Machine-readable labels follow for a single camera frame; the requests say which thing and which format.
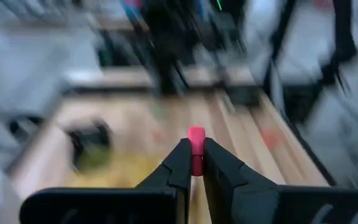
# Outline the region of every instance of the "gray floor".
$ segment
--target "gray floor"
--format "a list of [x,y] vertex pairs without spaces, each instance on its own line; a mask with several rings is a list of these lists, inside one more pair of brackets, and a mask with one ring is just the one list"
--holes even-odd
[[[249,7],[246,42],[250,69],[256,80],[262,79],[270,50],[267,37],[277,25],[277,2],[253,1]],[[122,16],[119,7],[111,8],[114,16]],[[353,31],[358,46],[358,8],[356,11]],[[0,23],[6,17],[0,16]],[[329,12],[317,11],[312,3],[301,2],[276,75],[285,82],[318,78],[319,60],[328,57],[333,45],[333,22]],[[93,42],[93,33],[81,26],[25,34],[0,26],[0,113],[46,110],[44,102],[64,85],[62,77],[67,70],[97,68]],[[350,187],[358,186],[358,120],[344,110],[343,104],[358,115],[358,62],[342,71],[351,86],[351,94],[344,96],[339,90],[327,90],[316,113],[301,130],[336,181]],[[1,138],[9,138],[1,130],[0,124],[0,142]]]

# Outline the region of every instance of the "black object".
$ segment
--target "black object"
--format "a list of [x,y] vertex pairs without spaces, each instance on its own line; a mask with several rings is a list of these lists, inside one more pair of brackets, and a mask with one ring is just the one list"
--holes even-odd
[[[229,22],[227,19],[213,16],[209,21],[203,21],[197,16],[195,5],[194,0],[144,1],[140,14],[149,28],[148,31],[144,31],[140,22],[129,16],[132,18],[131,23],[138,36],[140,48],[148,52],[148,58],[140,58],[140,61],[155,77],[154,83],[163,95],[174,95],[191,88],[181,66],[194,62],[193,49],[197,44],[203,44],[211,53],[221,79],[218,82],[228,80],[226,68],[221,65],[216,54],[218,50],[226,48],[223,39],[225,32],[230,32],[238,41],[240,32],[237,24],[243,17],[234,15],[234,22],[233,17],[232,22]],[[228,24],[231,25],[231,30],[227,30]]]
[[[297,0],[288,0],[283,5],[280,23],[270,37],[272,54],[265,69],[263,86],[264,92],[270,99],[274,98],[271,91],[272,85],[274,85],[272,83],[272,66],[276,66],[280,61],[283,42],[296,3]],[[298,86],[283,84],[284,98],[287,101],[285,114],[291,123],[299,121],[304,123],[309,118],[313,105],[317,102],[318,96],[324,88],[339,85],[344,91],[350,89],[339,71],[339,66],[350,63],[358,57],[358,50],[351,33],[352,3],[350,0],[334,0],[333,3],[335,10],[335,49],[331,58],[323,63],[317,71],[322,74],[322,77],[317,82],[299,84]]]
[[71,3],[77,7],[78,9],[83,9],[84,8],[84,2],[83,0],[71,0]]
[[243,25],[245,23],[244,6],[247,0],[209,0],[214,14],[222,18],[228,16],[231,18],[234,28],[227,30],[227,34],[232,43],[237,42],[237,46],[242,52],[246,52],[245,45],[242,41]]
[[21,122],[30,122],[34,126],[38,127],[42,124],[44,119],[37,115],[32,114],[20,114],[11,116],[5,123],[6,128],[10,131],[12,136],[20,143],[25,142],[31,133],[29,131],[33,131],[31,129],[26,129],[21,125]]
[[233,105],[259,106],[258,86],[231,86],[226,93]]
[[297,138],[299,143],[302,145],[302,148],[306,151],[306,153],[309,155],[312,162],[316,165],[318,170],[320,171],[321,175],[327,180],[327,183],[330,186],[337,186],[336,181],[332,177],[332,175],[328,172],[327,168],[323,165],[323,163],[317,158],[316,154],[313,152],[310,145],[302,138],[301,133],[296,128],[296,125],[291,124],[288,120],[285,120],[288,127],[291,129],[294,136]]
[[[358,190],[277,185],[210,138],[204,185],[212,223],[358,223]],[[134,189],[47,189],[22,205],[30,223],[188,223],[191,143],[182,139]]]
[[78,168],[78,160],[90,146],[102,146],[110,150],[109,126],[102,120],[94,121],[92,126],[65,130],[73,143],[72,163]]
[[100,67],[130,66],[127,53],[120,47],[114,45],[110,33],[100,30],[103,46],[97,50]]

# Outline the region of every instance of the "wooden table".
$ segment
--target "wooden table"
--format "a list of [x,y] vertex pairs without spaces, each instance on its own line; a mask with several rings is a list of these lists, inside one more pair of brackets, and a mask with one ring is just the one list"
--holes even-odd
[[[242,81],[251,82],[247,70],[242,71]],[[110,70],[108,73],[110,75],[94,80],[84,78],[83,74],[76,80],[72,75],[71,82],[78,85],[130,83],[129,77],[136,77],[140,72],[128,75],[131,72]],[[194,72],[194,80],[202,80],[196,78],[199,73]],[[147,78],[132,79],[132,83],[145,80]],[[226,98],[218,91],[161,100],[135,94],[66,97],[12,174],[12,181],[22,198],[45,187],[133,187],[157,167],[180,138],[186,137],[189,126],[203,126],[208,137],[277,184],[328,185],[263,93],[260,108],[254,109],[241,107],[233,111],[225,103]],[[113,133],[111,165],[94,175],[75,174],[70,165],[70,140],[62,126],[100,117]],[[265,143],[266,136],[278,139],[274,147]],[[210,223],[203,180],[196,181],[191,222]]]
[[[144,21],[140,21],[140,25],[144,31],[149,30],[149,27]],[[129,34],[134,31],[131,22],[126,18],[112,19],[108,16],[96,13],[94,13],[92,17],[84,17],[83,21],[79,21],[77,24],[71,24],[68,21],[40,21],[29,17],[28,21],[15,19],[3,22],[1,26],[14,31],[60,30],[67,29],[70,26],[90,26],[91,28],[97,30],[109,30],[111,32],[118,32],[123,34]]]

